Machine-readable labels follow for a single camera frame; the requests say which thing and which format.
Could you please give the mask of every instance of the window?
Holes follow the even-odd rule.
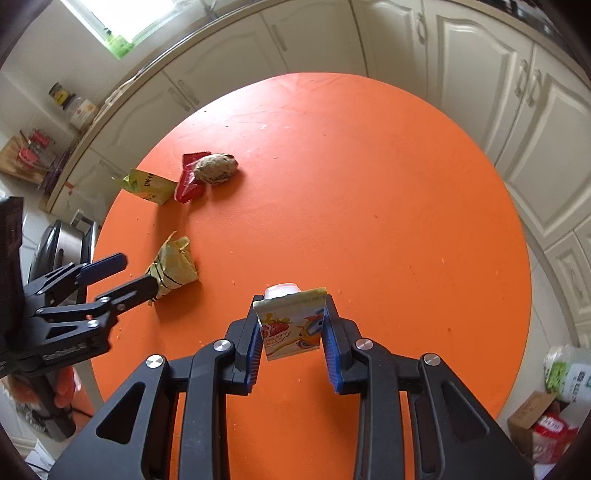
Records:
[[[118,58],[200,0],[61,0]]]

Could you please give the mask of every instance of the kitchen cabinet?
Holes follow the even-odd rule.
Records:
[[[215,32],[164,71],[195,108],[251,83],[287,73],[259,14]]]
[[[575,228],[574,233],[583,247],[587,260],[591,262],[591,216]]]
[[[577,334],[581,347],[591,350],[591,322],[584,322],[577,325]]]
[[[540,46],[526,90],[496,168],[548,248],[591,213],[591,91]]]
[[[80,209],[87,217],[104,222],[121,189],[112,178],[123,178],[128,173],[88,148],[70,173],[51,212],[70,223]]]
[[[366,75],[348,1],[291,0],[261,14],[289,72]]]
[[[370,78],[427,98],[427,27],[421,0],[353,0]]]
[[[591,320],[591,267],[574,232],[545,252],[564,291],[575,326]]]
[[[429,0],[428,101],[455,121],[491,162],[525,95],[533,42],[485,14]]]
[[[129,173],[194,111],[167,76],[157,73],[117,110],[90,146]]]

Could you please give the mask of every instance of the cabinet handle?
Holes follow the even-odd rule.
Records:
[[[517,98],[523,97],[525,85],[522,87],[521,83],[525,79],[527,82],[527,70],[528,70],[527,60],[521,59],[519,62],[519,75],[517,76],[517,84],[515,85],[515,94]]]
[[[170,87],[168,89],[168,92],[170,93],[170,96],[173,98],[173,100],[175,102],[177,102],[181,107],[184,108],[185,112],[190,112],[191,111],[191,107],[189,107],[184,99],[180,96],[180,94],[178,93],[177,89],[174,87]]]
[[[183,92],[187,96],[187,98],[193,102],[194,106],[199,105],[199,99],[195,96],[193,90],[191,90],[191,88],[184,81],[179,80],[178,87],[181,89],[181,92]]]
[[[279,44],[281,49],[283,51],[287,51],[287,46],[285,45],[285,40],[281,36],[281,33],[279,32],[277,25],[271,25],[271,31],[273,32],[273,35],[275,36],[275,39],[277,40],[277,43]]]
[[[425,25],[425,16],[421,13],[417,14],[417,35],[419,42],[425,45],[425,39],[427,38],[427,26]]]
[[[579,300],[583,300],[583,290],[581,290],[579,284],[577,284],[577,278],[572,268],[570,269],[570,281],[573,283],[574,294]]]
[[[539,86],[539,90],[541,92],[542,90],[542,72],[540,72],[539,69],[536,69],[534,72],[534,79],[531,82],[531,88],[530,88],[530,94],[527,97],[527,104],[529,106],[534,106],[535,104],[535,99],[534,99],[534,93],[535,93],[535,87]]]

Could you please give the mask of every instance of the red candy wrapper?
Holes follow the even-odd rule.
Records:
[[[535,463],[556,463],[569,447],[578,428],[570,427],[557,414],[546,412],[534,425],[532,460]]]
[[[185,153],[183,155],[183,172],[174,190],[174,199],[180,203],[194,200],[205,192],[205,183],[195,178],[195,164],[211,152]]]

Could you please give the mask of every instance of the yellow snack wrapper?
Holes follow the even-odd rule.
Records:
[[[252,302],[261,322],[267,360],[276,360],[320,347],[326,309],[326,288]]]
[[[149,200],[150,202],[164,205],[174,194],[177,183],[158,177],[153,173],[136,170],[132,168],[124,179],[115,179],[117,185],[134,195]]]
[[[158,255],[146,270],[146,274],[158,280],[158,293],[154,300],[158,300],[169,291],[199,280],[195,263],[191,257],[189,239],[184,236],[178,240],[171,240],[173,232],[158,250]]]

